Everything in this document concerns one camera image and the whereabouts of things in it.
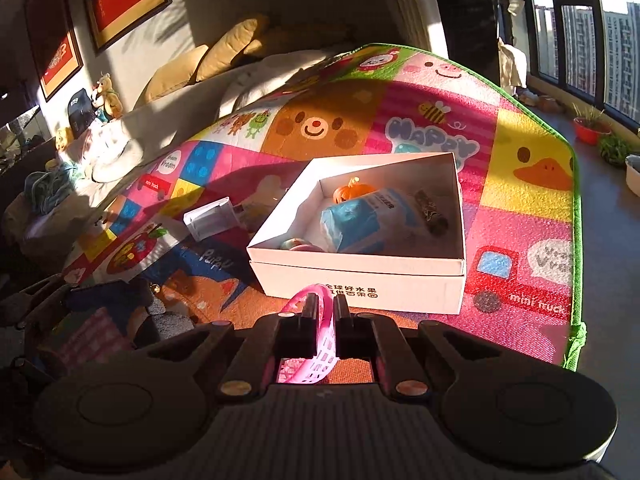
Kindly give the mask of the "red flower pot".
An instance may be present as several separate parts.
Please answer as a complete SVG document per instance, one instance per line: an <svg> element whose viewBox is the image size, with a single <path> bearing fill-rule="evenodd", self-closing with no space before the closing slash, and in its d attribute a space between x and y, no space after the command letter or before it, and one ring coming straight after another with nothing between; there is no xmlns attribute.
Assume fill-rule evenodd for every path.
<svg viewBox="0 0 640 480"><path fill-rule="evenodd" d="M573 119L576 138L588 145L597 145L602 136L612 133L608 125L602 122L600 110L577 112Z"/></svg>

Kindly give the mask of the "pink cartoon figure toy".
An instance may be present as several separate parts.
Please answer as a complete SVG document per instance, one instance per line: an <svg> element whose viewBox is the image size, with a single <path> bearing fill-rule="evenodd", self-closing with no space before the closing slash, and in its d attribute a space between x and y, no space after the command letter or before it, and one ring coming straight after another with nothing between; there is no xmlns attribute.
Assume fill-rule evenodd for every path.
<svg viewBox="0 0 640 480"><path fill-rule="evenodd" d="M280 248L288 252L323 252L323 249L315 244L311 244L303 238L293 237L285 240Z"/></svg>

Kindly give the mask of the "dark grey plush toy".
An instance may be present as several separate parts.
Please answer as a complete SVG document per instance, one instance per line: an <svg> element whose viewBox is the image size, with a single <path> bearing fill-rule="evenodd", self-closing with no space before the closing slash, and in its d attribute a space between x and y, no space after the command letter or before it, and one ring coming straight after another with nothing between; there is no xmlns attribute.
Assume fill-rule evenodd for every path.
<svg viewBox="0 0 640 480"><path fill-rule="evenodd" d="M187 315L165 306L145 278L131 280L127 294L134 307L127 321L127 336L134 348L144 348L194 329Z"/></svg>

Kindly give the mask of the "white flower pot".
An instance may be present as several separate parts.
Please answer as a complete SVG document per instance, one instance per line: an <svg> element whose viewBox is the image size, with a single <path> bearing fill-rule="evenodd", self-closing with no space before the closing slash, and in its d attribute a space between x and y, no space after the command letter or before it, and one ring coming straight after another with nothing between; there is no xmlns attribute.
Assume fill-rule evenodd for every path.
<svg viewBox="0 0 640 480"><path fill-rule="evenodd" d="M626 185L634 193L640 197L640 156L630 154L625 158L626 164Z"/></svg>

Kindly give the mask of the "black cylinder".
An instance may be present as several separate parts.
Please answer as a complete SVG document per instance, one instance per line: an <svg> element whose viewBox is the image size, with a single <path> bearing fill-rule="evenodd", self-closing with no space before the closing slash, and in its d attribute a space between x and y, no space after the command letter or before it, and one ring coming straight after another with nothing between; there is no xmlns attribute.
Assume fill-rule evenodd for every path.
<svg viewBox="0 0 640 480"><path fill-rule="evenodd" d="M416 200L416 206L421 211L427 231L436 237L444 236L449 229L449 223L437 208L434 200L423 190L416 192L414 199Z"/></svg>

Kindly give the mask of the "red framed picture left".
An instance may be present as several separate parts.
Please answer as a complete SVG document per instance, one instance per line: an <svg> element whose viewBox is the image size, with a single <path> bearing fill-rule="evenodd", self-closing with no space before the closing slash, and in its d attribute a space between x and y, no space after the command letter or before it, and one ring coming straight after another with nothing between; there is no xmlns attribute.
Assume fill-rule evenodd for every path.
<svg viewBox="0 0 640 480"><path fill-rule="evenodd" d="M32 60L49 101L84 66L68 0L25 0L24 17Z"/></svg>

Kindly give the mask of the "blue white plastic bag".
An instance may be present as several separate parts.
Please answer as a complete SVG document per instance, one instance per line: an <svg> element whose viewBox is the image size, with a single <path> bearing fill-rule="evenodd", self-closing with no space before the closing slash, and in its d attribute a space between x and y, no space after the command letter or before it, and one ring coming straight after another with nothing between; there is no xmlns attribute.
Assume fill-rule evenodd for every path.
<svg viewBox="0 0 640 480"><path fill-rule="evenodd" d="M427 235L414 201L394 188L324 208L319 226L332 252L342 254L382 255Z"/></svg>

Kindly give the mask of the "colourful cartoon play mat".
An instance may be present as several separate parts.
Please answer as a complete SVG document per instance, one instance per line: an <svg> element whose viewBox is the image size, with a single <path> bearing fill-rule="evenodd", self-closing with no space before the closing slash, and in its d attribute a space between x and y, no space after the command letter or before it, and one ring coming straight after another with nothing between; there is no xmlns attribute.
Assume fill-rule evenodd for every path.
<svg viewBox="0 0 640 480"><path fill-rule="evenodd" d="M152 162L76 240L70 284L137 276L250 325L311 284L571 370L585 343L573 149L494 84L374 44L287 79Z"/></svg>

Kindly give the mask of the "teddy bear plush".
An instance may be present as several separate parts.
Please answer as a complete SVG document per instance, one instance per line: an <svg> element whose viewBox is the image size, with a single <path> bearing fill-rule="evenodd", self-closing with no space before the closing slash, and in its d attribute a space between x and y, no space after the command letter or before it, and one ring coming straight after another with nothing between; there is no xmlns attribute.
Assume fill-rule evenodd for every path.
<svg viewBox="0 0 640 480"><path fill-rule="evenodd" d="M124 114L122 101L113 88L110 74L103 74L91 93L93 108L107 120L119 119Z"/></svg>

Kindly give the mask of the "white cardboard box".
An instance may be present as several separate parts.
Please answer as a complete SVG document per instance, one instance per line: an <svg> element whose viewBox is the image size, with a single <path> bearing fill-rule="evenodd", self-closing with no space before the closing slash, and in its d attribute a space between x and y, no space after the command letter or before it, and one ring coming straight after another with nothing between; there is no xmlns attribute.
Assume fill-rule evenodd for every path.
<svg viewBox="0 0 640 480"><path fill-rule="evenodd" d="M247 252L268 296L323 284L358 308L458 314L466 262L456 159L316 158Z"/></svg>

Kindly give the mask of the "pink plastic basket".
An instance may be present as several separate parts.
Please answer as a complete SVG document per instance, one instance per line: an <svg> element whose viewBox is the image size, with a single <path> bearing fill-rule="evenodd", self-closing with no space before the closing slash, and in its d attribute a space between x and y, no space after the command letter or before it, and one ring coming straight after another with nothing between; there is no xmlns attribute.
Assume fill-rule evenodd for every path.
<svg viewBox="0 0 640 480"><path fill-rule="evenodd" d="M323 284L306 286L279 312L293 325L281 359L277 382L312 385L322 382L338 361L333 326L333 294Z"/></svg>

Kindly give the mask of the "blue knitted cloth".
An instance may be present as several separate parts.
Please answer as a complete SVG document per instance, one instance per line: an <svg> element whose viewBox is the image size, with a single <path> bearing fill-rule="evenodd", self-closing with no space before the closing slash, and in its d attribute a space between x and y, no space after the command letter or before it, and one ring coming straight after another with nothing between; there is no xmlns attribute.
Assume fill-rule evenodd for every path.
<svg viewBox="0 0 640 480"><path fill-rule="evenodd" d="M34 171L25 178L23 194L32 212L44 216L75 192L76 182L83 178L82 172L74 165Z"/></svg>

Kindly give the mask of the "beige sofa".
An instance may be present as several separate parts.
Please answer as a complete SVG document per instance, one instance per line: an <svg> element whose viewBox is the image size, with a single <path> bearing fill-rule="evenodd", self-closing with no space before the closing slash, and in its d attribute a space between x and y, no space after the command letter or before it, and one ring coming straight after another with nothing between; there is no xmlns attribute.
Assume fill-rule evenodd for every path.
<svg viewBox="0 0 640 480"><path fill-rule="evenodd" d="M328 47L269 55L190 84L123 118L90 128L58 154L55 169L74 180L99 184L122 180L216 120L259 100L336 54L336 47Z"/></svg>

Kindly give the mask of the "small white open box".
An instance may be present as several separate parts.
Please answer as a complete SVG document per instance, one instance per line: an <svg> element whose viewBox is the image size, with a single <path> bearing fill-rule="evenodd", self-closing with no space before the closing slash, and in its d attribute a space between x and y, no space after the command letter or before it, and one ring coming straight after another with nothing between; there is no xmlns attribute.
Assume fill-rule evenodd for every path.
<svg viewBox="0 0 640 480"><path fill-rule="evenodd" d="M229 197L214 200L186 212L182 216L182 221L197 242L240 225Z"/></svg>

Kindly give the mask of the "orange pumpkin toy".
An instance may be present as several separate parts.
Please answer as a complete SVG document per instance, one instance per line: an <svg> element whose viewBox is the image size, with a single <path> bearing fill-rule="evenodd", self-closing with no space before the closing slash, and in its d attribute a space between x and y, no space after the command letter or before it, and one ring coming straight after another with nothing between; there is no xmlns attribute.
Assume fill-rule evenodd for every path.
<svg viewBox="0 0 640 480"><path fill-rule="evenodd" d="M374 186L363 183L358 177L352 177L345 185L341 185L334 190L332 200L334 204L340 204L374 191Z"/></svg>

